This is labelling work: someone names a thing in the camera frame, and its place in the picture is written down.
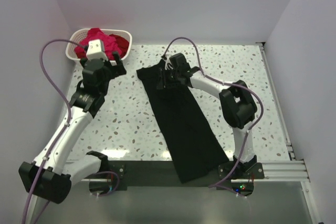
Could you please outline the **black t shirt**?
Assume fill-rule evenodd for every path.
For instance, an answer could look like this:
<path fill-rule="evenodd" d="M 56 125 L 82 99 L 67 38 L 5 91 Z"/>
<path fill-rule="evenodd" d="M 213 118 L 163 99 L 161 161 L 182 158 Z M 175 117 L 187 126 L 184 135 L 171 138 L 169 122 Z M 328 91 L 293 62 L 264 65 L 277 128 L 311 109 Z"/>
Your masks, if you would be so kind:
<path fill-rule="evenodd" d="M 164 61 L 136 71 L 164 136 L 180 182 L 207 175 L 229 161 L 205 115 L 186 86 L 159 90 Z"/>

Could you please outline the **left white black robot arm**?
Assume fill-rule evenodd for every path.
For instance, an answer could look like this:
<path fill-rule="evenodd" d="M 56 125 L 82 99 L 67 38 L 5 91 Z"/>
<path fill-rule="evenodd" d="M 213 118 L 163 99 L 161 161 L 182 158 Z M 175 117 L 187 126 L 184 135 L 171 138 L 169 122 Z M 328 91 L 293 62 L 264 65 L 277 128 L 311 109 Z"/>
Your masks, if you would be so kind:
<path fill-rule="evenodd" d="M 79 136 L 104 104 L 110 80 L 127 72 L 119 54 L 113 52 L 113 56 L 115 65 L 103 59 L 80 60 L 82 79 L 68 102 L 66 117 L 40 154 L 31 163 L 23 162 L 18 170 L 30 195 L 59 204 L 82 179 L 111 172 L 108 157 L 97 151 L 89 151 L 69 166 L 66 161 Z"/>

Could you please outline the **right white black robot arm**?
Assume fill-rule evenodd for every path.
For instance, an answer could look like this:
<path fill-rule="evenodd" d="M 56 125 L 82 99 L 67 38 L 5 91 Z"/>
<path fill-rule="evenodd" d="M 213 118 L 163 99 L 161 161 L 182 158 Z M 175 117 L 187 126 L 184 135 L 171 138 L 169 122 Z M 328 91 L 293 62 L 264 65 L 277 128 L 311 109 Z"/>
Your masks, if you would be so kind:
<path fill-rule="evenodd" d="M 223 118 L 233 129 L 234 161 L 242 170 L 257 163 L 253 147 L 251 126 L 255 122 L 257 106 L 245 82 L 223 83 L 202 74 L 200 67 L 190 67 L 183 54 L 161 57 L 164 64 L 159 69 L 158 89 L 189 87 L 204 91 L 219 99 Z"/>

